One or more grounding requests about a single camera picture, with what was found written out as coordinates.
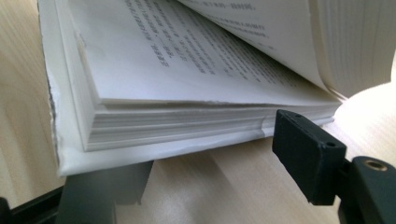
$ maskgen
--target light wood surface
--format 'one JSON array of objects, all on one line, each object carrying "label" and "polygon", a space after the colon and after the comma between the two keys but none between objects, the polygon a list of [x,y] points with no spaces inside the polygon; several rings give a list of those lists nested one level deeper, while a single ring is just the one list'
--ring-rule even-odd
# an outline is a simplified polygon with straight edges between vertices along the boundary
[{"label": "light wood surface", "polygon": [[[36,0],[0,1],[0,196],[12,207],[62,185]],[[396,87],[345,102],[324,127],[348,145],[396,165]],[[315,207],[271,151],[272,139],[155,161],[142,205],[117,207],[120,223],[337,223],[337,205]]]}]

